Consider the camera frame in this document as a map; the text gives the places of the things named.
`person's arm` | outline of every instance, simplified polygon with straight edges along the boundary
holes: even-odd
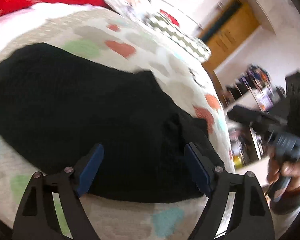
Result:
[[[275,238],[279,239],[293,223],[300,212],[300,160],[297,163],[284,163],[281,168],[274,160],[274,149],[270,149],[269,183],[278,180],[279,174],[292,177],[289,186],[278,203],[271,202],[270,210],[274,223]]]

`blue gripper pad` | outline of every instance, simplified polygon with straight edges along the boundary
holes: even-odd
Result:
[[[103,157],[104,149],[102,144],[99,144],[93,150],[90,160],[79,176],[79,186],[76,189],[78,197],[81,197],[83,194],[88,192],[92,181],[94,180],[94,177],[96,176],[102,163]]]
[[[207,197],[211,197],[211,178],[208,172],[205,170],[204,166],[202,165],[202,162],[206,161],[205,159],[207,159],[207,161],[210,160],[207,157],[198,154],[200,154],[200,152],[198,151],[198,153],[196,154],[194,149],[192,149],[192,147],[189,144],[185,146],[185,162],[191,173],[192,180],[197,184],[197,187],[201,193],[204,193]]]

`dark sleeve cuff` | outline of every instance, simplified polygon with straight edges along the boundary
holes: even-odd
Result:
[[[270,203],[271,210],[277,215],[285,215],[300,206],[300,191],[285,192],[279,202]]]

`red heart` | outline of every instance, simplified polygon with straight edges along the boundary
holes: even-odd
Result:
[[[108,48],[112,49],[121,56],[128,58],[129,56],[135,54],[136,49],[127,43],[119,43],[116,41],[105,41]]]
[[[119,28],[119,26],[117,24],[109,24],[107,26],[107,28],[110,29],[110,30],[112,30],[112,31],[114,31],[114,32],[121,31],[120,28]]]

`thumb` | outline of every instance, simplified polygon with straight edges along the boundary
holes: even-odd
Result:
[[[282,165],[281,174],[287,177],[300,177],[300,160],[296,163],[285,162]]]

